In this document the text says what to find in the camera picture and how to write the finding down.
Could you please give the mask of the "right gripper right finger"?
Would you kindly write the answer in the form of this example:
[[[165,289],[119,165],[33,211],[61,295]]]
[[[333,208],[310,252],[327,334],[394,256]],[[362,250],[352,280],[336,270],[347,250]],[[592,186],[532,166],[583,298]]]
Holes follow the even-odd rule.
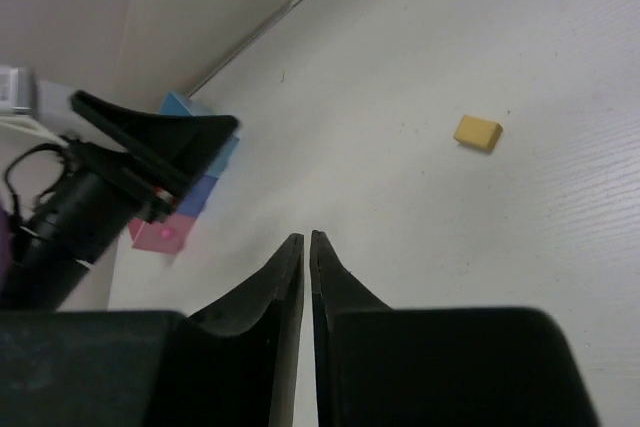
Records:
[[[595,426],[569,344],[526,307],[394,309],[311,237],[323,426]]]

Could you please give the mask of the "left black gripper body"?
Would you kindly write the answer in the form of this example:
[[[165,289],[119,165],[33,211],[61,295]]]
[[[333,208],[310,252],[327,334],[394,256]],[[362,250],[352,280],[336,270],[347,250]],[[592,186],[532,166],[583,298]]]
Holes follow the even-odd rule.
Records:
[[[14,258],[1,289],[3,310],[56,310],[128,222],[172,186],[171,165],[74,141],[74,163],[53,194],[14,236]]]

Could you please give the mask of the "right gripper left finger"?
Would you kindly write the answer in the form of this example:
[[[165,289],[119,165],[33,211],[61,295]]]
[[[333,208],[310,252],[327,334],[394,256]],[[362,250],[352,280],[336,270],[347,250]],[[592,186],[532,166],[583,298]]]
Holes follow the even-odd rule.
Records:
[[[1,318],[5,426],[289,426],[304,238],[192,315]]]

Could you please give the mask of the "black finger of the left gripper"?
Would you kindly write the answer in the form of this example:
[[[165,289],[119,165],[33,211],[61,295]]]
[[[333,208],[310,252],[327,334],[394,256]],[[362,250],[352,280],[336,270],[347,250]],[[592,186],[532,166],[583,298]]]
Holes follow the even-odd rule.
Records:
[[[169,134],[176,128],[171,125],[171,117],[129,110],[84,91],[71,95],[70,106],[74,113],[124,147],[150,176],[153,186],[182,197],[203,175],[189,174],[174,160]]]

